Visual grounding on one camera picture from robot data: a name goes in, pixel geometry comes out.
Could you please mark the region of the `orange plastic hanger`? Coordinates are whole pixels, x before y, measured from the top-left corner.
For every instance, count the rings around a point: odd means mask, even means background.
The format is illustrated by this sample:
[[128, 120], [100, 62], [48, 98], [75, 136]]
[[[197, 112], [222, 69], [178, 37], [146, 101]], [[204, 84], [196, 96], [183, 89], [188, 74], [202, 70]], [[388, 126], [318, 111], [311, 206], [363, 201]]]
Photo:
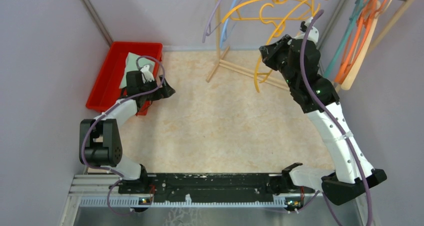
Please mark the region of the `orange plastic hanger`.
[[367, 5], [362, 9], [358, 19], [355, 22], [353, 30], [351, 31], [348, 42], [341, 51], [341, 63], [334, 82], [343, 84], [351, 71], [354, 61], [356, 60], [357, 52], [362, 49], [365, 38], [368, 36], [368, 24], [373, 17], [372, 14], [378, 9], [378, 0], [369, 0]]
[[392, 0], [356, 0], [349, 17], [342, 40], [326, 70], [332, 71], [336, 61], [341, 59], [333, 81], [343, 90], [351, 88], [370, 50], [371, 40], [380, 16]]

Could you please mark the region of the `lilac plastic hanger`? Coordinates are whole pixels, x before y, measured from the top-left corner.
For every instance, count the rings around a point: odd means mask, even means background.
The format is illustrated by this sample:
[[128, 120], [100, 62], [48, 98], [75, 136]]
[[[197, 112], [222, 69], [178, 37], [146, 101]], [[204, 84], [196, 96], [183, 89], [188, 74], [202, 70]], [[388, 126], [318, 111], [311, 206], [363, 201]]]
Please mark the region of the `lilac plastic hanger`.
[[[221, 20], [218, 19], [217, 21], [214, 20], [216, 16], [218, 16], [218, 11], [221, 9], [221, 4], [225, 0], [215, 0], [215, 3], [212, 7], [212, 10], [210, 11], [210, 14], [208, 15], [206, 24], [203, 28], [203, 33], [201, 37], [201, 42], [205, 43], [206, 38], [209, 37], [211, 34], [215, 33], [218, 28], [220, 28], [223, 25], [223, 28], [219, 34], [219, 45], [222, 47], [222, 44], [228, 39], [230, 36], [232, 29], [228, 29], [228, 19], [224, 21], [224, 23], [221, 23]], [[229, 8], [232, 9], [235, 6], [237, 6], [240, 3], [244, 3], [247, 0], [231, 0], [231, 3], [229, 5]]]

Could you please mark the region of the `teal plastic hanger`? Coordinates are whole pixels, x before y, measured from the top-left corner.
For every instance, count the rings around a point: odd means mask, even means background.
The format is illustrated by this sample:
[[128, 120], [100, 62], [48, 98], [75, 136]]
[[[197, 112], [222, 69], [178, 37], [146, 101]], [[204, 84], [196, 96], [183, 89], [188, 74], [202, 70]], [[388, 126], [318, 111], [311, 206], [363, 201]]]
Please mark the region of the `teal plastic hanger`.
[[[348, 5], [349, 0], [340, 0], [339, 4], [337, 5], [337, 9], [334, 11], [330, 23], [328, 24], [325, 33], [327, 33], [327, 37], [330, 36], [332, 33], [333, 28], [336, 26], [336, 21], [339, 19], [339, 17], [342, 15], [344, 8]], [[358, 19], [362, 9], [367, 5], [369, 0], [355, 0], [354, 7], [350, 13], [350, 16], [348, 18], [348, 23], [346, 25], [346, 29], [344, 31], [344, 34], [338, 44], [337, 49], [335, 50], [335, 53], [333, 54], [333, 57], [331, 61], [328, 63], [328, 65], [323, 68], [323, 77], [329, 79], [330, 75], [333, 71], [334, 66], [336, 65], [336, 61], [339, 59], [340, 54], [345, 47], [345, 45], [348, 42], [348, 37], [350, 33], [352, 32], [355, 22]]]

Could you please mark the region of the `beige plastic hanger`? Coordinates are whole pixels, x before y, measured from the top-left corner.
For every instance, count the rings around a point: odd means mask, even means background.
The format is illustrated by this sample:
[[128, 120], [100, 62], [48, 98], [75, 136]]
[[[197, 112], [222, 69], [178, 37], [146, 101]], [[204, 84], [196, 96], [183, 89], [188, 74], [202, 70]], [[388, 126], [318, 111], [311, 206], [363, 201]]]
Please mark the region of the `beige plastic hanger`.
[[383, 0], [383, 2], [379, 2], [377, 0], [377, 6], [378, 9], [372, 14], [372, 18], [370, 19], [370, 22], [368, 23], [367, 26], [367, 30], [368, 35], [367, 37], [364, 39], [364, 44], [362, 46], [362, 49], [360, 49], [356, 55], [355, 61], [353, 63], [353, 67], [350, 70], [347, 78], [345, 79], [345, 81], [343, 82], [343, 84], [338, 84], [338, 88], [342, 89], [342, 90], [349, 90], [351, 88], [351, 86], [353, 85], [353, 82], [355, 81], [357, 74], [361, 68], [362, 63], [365, 60], [365, 57], [367, 55], [367, 52], [369, 51], [370, 48], [370, 44], [371, 44], [371, 40], [373, 37], [373, 34], [375, 32], [377, 23], [378, 23], [378, 19], [380, 17], [381, 14], [383, 14], [387, 8], [390, 6], [392, 0]]

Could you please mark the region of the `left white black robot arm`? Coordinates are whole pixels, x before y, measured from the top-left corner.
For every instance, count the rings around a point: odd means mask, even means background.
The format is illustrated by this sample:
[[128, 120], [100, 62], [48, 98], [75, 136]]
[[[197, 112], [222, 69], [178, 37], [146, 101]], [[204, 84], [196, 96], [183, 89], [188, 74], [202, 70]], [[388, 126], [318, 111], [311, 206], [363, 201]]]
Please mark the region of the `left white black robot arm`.
[[116, 103], [97, 117], [81, 121], [80, 162], [118, 175], [120, 194], [146, 193], [150, 186], [146, 168], [124, 155], [119, 128], [144, 110], [146, 103], [169, 98], [174, 93], [164, 75], [156, 80], [149, 72], [128, 72], [126, 86]]

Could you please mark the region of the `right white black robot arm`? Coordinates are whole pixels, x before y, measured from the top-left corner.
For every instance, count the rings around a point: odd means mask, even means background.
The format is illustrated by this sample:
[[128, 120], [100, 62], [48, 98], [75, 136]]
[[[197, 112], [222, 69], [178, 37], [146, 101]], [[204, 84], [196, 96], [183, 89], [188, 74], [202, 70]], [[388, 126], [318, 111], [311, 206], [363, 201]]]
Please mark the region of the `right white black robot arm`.
[[316, 44], [307, 40], [304, 65], [301, 66], [301, 39], [285, 35], [270, 45], [259, 48], [262, 62], [282, 74], [290, 95], [318, 130], [330, 156], [334, 170], [323, 170], [295, 163], [285, 169], [281, 185], [287, 192], [300, 186], [323, 192], [333, 204], [340, 206], [364, 194], [363, 181], [372, 188], [387, 179], [366, 159], [343, 116], [340, 98], [331, 82], [319, 74], [321, 57]]

